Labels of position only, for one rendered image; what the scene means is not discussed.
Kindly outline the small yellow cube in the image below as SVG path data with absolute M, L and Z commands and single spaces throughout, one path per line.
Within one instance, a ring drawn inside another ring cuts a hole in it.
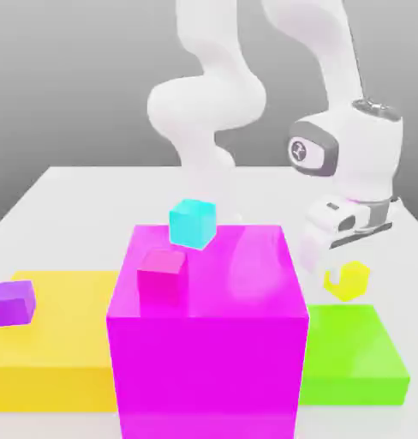
M 324 288 L 342 302 L 349 302 L 363 295 L 367 290 L 370 269 L 359 261 L 346 262 L 341 265 L 339 286 L 329 282 L 329 270 L 325 272 Z

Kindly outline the large green box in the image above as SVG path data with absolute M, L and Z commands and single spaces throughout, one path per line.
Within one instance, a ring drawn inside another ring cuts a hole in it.
M 301 406 L 400 406 L 410 376 L 371 304 L 310 304 Z

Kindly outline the large yellow box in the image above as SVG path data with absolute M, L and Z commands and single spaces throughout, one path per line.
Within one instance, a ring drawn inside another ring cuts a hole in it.
M 0 412 L 115 412 L 106 329 L 115 271 L 18 271 L 36 310 L 0 327 Z

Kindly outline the large magenta box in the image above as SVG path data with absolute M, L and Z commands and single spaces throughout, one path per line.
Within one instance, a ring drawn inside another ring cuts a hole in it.
M 188 257 L 185 313 L 140 314 L 155 248 Z M 203 250 L 136 226 L 106 324 L 122 439 L 294 439 L 308 311 L 280 226 L 220 226 Z

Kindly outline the small purple cube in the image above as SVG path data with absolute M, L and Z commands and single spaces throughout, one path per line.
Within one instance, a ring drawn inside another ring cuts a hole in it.
M 0 283 L 0 327 L 29 324 L 35 308 L 36 297 L 31 280 Z

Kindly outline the small pink cube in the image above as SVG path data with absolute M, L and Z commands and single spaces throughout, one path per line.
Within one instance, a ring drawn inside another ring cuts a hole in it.
M 140 314 L 185 313 L 188 308 L 188 257 L 179 250 L 149 250 L 137 268 Z

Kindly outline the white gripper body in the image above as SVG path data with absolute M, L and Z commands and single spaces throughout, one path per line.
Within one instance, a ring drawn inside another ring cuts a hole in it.
M 376 233 L 385 232 L 391 228 L 392 223 L 387 222 L 365 232 L 327 232 L 313 223 L 307 223 L 300 243 L 300 263 L 309 273 L 313 273 L 324 261 L 329 250 L 370 237 Z

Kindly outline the small cyan cube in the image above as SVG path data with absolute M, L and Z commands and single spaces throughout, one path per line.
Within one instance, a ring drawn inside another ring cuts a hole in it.
M 169 213 L 170 242 L 203 250 L 217 232 L 216 205 L 183 199 Z

